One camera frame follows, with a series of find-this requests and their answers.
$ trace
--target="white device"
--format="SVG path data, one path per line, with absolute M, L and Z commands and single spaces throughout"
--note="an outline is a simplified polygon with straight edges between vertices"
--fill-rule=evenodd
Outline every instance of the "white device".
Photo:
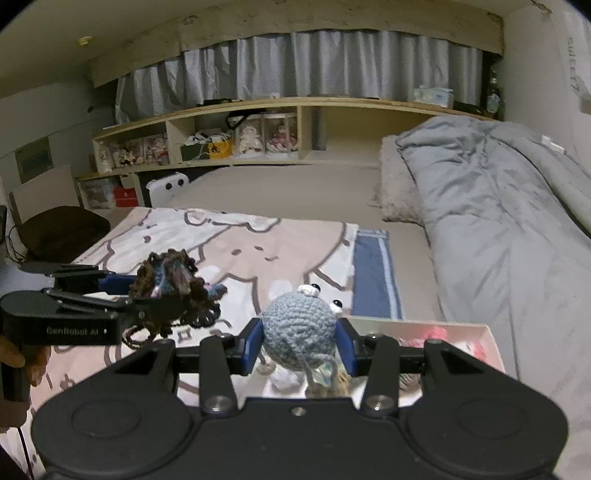
M 152 207 L 166 207 L 172 197 L 187 185 L 189 185 L 189 177 L 180 172 L 176 172 L 163 179 L 150 180 L 146 188 L 150 192 Z

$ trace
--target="tissue box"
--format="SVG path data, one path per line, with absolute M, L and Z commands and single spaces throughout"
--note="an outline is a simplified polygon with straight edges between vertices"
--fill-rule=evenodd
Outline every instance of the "tissue box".
M 438 105 L 443 108 L 453 107 L 453 90 L 449 88 L 427 88 L 421 85 L 414 89 L 414 101 Z

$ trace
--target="cable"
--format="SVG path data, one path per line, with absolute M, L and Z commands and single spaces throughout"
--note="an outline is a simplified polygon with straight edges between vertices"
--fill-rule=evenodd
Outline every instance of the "cable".
M 8 243 L 8 245 L 7 245 L 7 248 L 6 248 L 6 252 L 7 252 L 8 256 L 10 257 L 10 260 L 12 260 L 13 262 L 15 262 L 15 263 L 23 263 L 25 261 L 25 257 L 24 257 L 24 255 L 22 255 L 21 253 L 19 253 L 16 248 L 14 248 L 14 243 L 12 242 L 12 238 L 10 237 L 10 235 L 12 233 L 12 230 L 15 229 L 15 228 L 17 228 L 17 227 L 19 227 L 19 225 L 13 225 L 12 228 L 10 229 L 10 231 L 8 232 L 8 235 L 7 235 L 7 241 L 8 241 L 7 243 Z M 10 254 L 10 250 L 11 249 L 12 249 L 12 253 L 14 254 L 14 257 L 15 258 L 13 258 L 12 255 Z
M 25 452 L 25 458 L 27 459 L 27 467 L 29 468 L 29 476 L 31 480 L 35 480 L 35 475 L 33 475 L 33 466 L 31 465 L 31 461 L 29 460 L 29 452 L 27 450 L 27 443 L 25 442 L 25 436 L 22 434 L 22 430 L 18 428 L 18 435 L 21 438 L 22 443 L 22 450 Z

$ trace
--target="fluffy pillow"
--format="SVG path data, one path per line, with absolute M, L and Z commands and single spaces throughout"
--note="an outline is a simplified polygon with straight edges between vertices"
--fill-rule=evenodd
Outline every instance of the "fluffy pillow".
M 398 152 L 396 139 L 396 135 L 384 137 L 379 153 L 382 184 L 378 202 L 382 207 L 382 219 L 424 226 L 421 197 L 413 176 Z

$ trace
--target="wall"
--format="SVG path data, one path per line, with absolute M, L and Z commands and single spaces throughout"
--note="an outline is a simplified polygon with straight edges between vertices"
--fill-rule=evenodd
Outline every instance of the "wall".
M 591 174 L 591 115 L 570 87 L 563 0 L 545 0 L 547 15 L 525 7 L 505 17 L 505 54 L 498 65 L 505 119 L 549 135 Z
M 73 175 L 88 173 L 91 136 L 115 123 L 106 103 L 82 79 L 0 99 L 0 202 L 10 206 L 8 196 L 21 184 L 14 151 L 42 137 L 49 137 L 55 166 L 69 164 Z M 12 225 L 11 216 L 7 231 Z

